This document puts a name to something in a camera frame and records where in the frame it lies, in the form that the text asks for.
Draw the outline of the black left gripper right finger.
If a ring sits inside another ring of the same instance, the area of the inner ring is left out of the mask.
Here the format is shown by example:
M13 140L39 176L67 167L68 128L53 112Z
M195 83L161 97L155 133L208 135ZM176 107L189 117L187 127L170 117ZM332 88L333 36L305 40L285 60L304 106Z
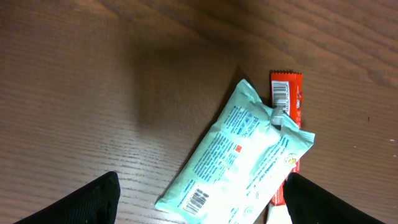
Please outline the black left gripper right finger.
M284 182L284 200L293 224L383 224L296 172Z

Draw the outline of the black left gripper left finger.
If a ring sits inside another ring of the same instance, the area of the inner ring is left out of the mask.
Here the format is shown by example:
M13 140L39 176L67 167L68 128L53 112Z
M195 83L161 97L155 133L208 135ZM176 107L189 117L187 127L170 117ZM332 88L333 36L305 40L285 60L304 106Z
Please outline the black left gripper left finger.
M120 195L118 175L109 171L16 224L114 224Z

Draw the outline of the mint green wipes pack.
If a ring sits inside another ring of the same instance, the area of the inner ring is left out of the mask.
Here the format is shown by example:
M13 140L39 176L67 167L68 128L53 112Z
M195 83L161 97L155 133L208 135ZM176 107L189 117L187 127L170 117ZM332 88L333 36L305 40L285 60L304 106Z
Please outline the mint green wipes pack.
M155 207L190 223L253 223L314 140L241 80Z

